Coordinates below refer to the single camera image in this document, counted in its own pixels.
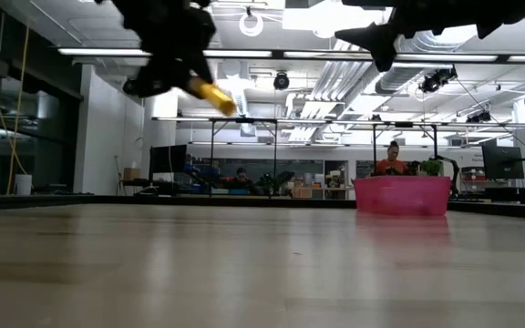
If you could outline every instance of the pink plastic bin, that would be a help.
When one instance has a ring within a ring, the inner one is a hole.
[[[358,210],[387,215],[441,216],[447,212],[449,177],[373,177],[356,179]]]

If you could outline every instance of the green plant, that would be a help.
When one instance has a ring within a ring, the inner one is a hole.
[[[436,177],[441,172],[443,164],[434,159],[425,160],[420,164],[420,168],[428,175]]]

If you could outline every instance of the wooden floor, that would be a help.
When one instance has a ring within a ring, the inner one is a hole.
[[[525,328],[525,220],[0,211],[0,327]]]

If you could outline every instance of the computer monitor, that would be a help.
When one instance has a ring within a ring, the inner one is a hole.
[[[524,179],[519,147],[483,146],[486,179]]]
[[[183,173],[186,165],[187,145],[152,147],[150,151],[149,180],[153,173]]]

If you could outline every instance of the security camera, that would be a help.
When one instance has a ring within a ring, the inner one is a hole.
[[[274,88],[277,90],[285,90],[289,87],[289,77],[287,77],[287,73],[285,72],[279,72],[277,73],[277,77],[274,78]]]

